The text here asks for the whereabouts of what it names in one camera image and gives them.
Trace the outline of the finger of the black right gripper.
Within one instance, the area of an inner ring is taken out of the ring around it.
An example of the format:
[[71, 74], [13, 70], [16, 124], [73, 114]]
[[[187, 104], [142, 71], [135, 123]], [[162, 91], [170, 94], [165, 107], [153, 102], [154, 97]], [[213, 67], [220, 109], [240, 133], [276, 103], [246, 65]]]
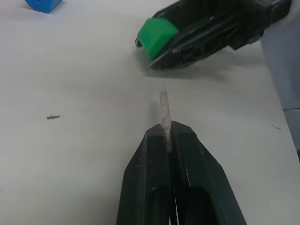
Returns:
[[235, 16], [213, 16], [185, 27], [150, 61], [150, 68], [185, 68], [222, 50], [236, 32], [235, 20]]
[[214, 13], [214, 0], [179, 0], [148, 18], [137, 34], [136, 47], [163, 48], [180, 30]]

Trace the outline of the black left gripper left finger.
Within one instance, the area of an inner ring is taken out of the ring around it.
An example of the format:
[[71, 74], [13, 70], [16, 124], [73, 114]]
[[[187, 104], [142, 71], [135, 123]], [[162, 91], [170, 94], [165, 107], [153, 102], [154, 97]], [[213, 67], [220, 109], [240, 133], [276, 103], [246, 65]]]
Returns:
[[170, 172], [165, 134], [159, 124], [148, 129], [122, 180], [118, 225], [167, 225]]

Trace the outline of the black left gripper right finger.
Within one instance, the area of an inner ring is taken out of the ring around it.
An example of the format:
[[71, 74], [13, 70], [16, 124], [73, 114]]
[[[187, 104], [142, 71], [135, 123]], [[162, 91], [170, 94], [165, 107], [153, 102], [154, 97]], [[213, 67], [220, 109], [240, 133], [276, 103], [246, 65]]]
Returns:
[[220, 163], [191, 127], [172, 122], [172, 184], [180, 225], [244, 225]]

